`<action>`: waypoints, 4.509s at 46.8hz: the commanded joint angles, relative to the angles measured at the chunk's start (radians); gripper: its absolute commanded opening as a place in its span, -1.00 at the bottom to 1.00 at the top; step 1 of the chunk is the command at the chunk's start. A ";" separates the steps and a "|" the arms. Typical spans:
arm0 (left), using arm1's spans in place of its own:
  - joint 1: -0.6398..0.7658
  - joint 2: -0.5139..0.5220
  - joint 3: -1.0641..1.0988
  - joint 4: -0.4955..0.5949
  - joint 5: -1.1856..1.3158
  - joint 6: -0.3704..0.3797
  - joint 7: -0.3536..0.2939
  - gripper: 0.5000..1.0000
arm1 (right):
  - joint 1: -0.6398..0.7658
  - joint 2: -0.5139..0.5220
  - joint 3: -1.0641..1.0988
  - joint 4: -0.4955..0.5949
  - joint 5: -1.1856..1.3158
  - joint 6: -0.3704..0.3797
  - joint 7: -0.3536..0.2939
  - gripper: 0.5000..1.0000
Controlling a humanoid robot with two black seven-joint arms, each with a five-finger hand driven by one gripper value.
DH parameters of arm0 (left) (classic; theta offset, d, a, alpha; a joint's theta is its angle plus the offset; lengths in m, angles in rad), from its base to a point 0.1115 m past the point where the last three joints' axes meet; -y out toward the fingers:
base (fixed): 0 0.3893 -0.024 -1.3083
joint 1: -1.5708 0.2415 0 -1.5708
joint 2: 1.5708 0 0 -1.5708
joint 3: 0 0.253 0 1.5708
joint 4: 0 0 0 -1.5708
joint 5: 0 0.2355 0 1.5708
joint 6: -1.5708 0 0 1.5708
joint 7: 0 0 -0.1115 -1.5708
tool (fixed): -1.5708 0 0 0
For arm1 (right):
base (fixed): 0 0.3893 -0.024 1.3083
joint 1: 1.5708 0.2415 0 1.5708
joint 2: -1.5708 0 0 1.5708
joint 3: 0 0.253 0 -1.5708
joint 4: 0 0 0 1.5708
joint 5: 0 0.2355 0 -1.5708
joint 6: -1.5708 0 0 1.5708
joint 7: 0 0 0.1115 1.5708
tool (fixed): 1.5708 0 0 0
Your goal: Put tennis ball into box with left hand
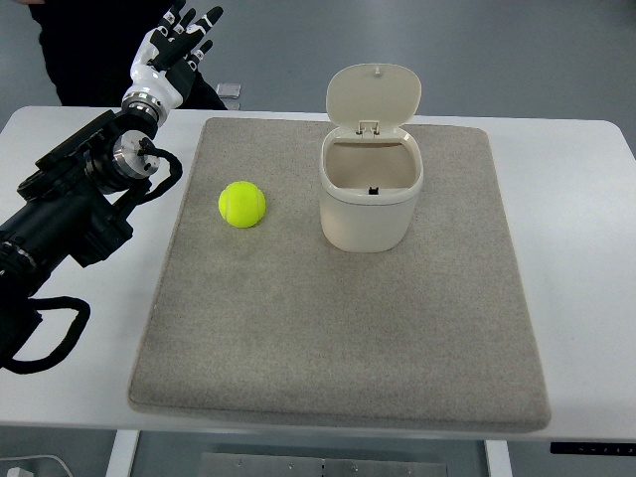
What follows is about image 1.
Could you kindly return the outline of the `black white robot left hand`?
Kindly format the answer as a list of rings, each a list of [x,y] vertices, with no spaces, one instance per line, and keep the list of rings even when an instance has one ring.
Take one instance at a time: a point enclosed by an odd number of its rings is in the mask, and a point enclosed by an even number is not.
[[[224,110],[216,90],[203,78],[199,66],[213,46],[208,34],[224,14],[214,6],[202,16],[174,1],[156,26],[148,31],[130,67],[131,87],[126,99],[149,99],[165,112],[186,109]]]

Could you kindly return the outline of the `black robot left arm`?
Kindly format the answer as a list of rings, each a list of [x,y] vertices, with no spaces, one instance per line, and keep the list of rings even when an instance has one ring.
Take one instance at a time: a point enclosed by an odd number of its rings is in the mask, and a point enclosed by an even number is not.
[[[18,192],[25,205],[1,227],[1,366],[17,374],[46,371],[77,344],[89,305],[68,296],[37,297],[67,257],[87,267],[131,239],[132,211],[161,197],[182,177],[181,162],[153,139],[168,116],[153,97],[134,94],[118,112],[108,110],[44,155]],[[76,316],[46,357],[16,354],[50,310]]]

